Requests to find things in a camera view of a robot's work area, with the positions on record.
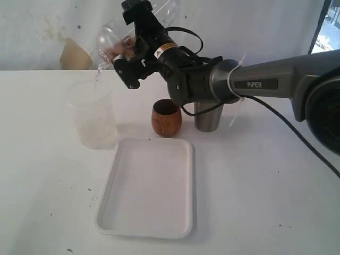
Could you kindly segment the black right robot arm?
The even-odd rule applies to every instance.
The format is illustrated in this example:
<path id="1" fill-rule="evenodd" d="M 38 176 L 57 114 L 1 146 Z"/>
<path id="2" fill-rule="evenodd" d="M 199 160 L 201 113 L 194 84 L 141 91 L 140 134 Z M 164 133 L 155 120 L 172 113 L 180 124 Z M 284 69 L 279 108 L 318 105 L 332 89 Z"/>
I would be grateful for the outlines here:
<path id="1" fill-rule="evenodd" d="M 242 66 L 232 59 L 204 58 L 178 46 L 153 14 L 149 1 L 124 1 L 123 19 L 134 25 L 134 55 L 113 60 L 129 89 L 157 72 L 178 106 L 234 103 L 240 98 L 275 97 L 291 101 L 295 119 L 339 153 L 339 51 L 302 55 Z"/>

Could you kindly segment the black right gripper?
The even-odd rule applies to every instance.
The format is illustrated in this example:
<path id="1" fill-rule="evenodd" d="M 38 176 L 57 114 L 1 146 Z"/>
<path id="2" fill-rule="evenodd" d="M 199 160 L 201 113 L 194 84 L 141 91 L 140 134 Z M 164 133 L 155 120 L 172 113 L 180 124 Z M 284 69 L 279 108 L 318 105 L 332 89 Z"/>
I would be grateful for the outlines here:
<path id="1" fill-rule="evenodd" d="M 135 56 L 130 60 L 119 60 L 113 66 L 126 87 L 134 90 L 140 87 L 140 79 L 160 69 L 155 52 L 162 44 L 171 43 L 172 40 L 152 13 L 153 7 L 149 1 L 126 0 L 121 6 L 126 25 L 134 24 Z"/>

